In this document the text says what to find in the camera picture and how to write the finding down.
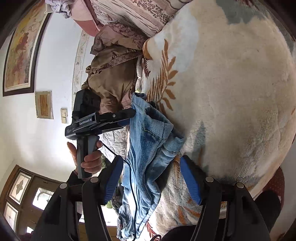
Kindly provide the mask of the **blue denim jeans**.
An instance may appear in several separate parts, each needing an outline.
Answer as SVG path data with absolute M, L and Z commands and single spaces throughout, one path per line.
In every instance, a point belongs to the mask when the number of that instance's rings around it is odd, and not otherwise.
M 135 116 L 129 125 L 129 151 L 122 178 L 122 205 L 118 211 L 120 240 L 140 237 L 161 197 L 156 180 L 185 142 L 174 125 L 146 98 L 143 93 L 132 95 Z

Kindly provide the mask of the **grey quilted bedspread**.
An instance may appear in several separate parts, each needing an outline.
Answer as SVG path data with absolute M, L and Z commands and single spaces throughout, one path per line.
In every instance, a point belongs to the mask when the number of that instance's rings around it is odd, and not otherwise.
M 130 130 L 128 126 L 125 126 L 119 130 L 102 133 L 99 135 L 99 140 L 102 141 L 115 154 L 109 151 L 105 146 L 103 146 L 100 150 L 102 154 L 111 162 L 113 161 L 115 155 L 120 155 L 123 159 L 126 159 L 128 149 L 130 147 L 129 138 Z

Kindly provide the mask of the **small framed picture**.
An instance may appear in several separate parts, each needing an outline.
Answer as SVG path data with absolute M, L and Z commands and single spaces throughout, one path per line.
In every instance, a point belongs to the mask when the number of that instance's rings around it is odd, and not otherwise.
M 37 118 L 53 119 L 52 92 L 40 91 L 35 93 Z

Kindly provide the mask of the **brown satin pillow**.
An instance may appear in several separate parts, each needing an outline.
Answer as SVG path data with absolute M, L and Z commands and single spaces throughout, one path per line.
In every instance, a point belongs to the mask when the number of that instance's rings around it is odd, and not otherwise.
M 115 113 L 131 107 L 137 81 L 137 61 L 147 36 L 120 23 L 105 25 L 94 38 L 82 84 L 101 98 L 100 113 Z

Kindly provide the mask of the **large framed painting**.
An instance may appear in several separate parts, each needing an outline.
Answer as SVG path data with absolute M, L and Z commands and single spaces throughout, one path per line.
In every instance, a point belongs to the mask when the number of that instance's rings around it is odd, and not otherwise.
M 3 96 L 33 93 L 41 39 L 50 18 L 46 4 L 38 1 L 14 30 L 6 53 Z

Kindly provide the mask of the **pink folded blanket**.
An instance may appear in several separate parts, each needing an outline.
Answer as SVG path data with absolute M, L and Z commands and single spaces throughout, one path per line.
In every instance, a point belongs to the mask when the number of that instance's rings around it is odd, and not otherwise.
M 104 26 L 96 18 L 95 11 L 90 0 L 74 0 L 70 5 L 71 18 L 88 35 L 95 37 Z

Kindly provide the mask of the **striped floral bed sheet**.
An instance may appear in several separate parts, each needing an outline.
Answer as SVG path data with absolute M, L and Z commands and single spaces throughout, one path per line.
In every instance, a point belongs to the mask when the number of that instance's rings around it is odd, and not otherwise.
M 91 1 L 97 20 L 105 25 L 111 21 L 140 29 L 152 37 L 190 1 L 97 0 Z

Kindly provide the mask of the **cream leaf-print fleece blanket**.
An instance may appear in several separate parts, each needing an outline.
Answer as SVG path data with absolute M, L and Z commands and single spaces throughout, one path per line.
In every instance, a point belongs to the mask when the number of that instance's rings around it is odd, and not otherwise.
M 263 1 L 192 1 L 143 46 L 141 83 L 221 183 L 257 196 L 295 136 L 295 41 Z

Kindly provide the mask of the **beige wall switch plate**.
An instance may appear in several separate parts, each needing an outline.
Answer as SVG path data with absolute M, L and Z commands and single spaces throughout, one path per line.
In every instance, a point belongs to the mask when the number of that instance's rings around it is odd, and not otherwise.
M 67 117 L 68 117 L 68 111 L 66 108 L 61 108 L 61 121 L 62 123 L 66 124 L 68 123 Z

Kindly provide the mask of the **wooden stained-glass window frame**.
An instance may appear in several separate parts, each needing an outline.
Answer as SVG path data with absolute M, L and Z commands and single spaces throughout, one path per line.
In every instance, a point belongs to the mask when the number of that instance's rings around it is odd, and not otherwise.
M 17 235 L 31 233 L 59 181 L 15 165 L 1 192 L 1 212 Z

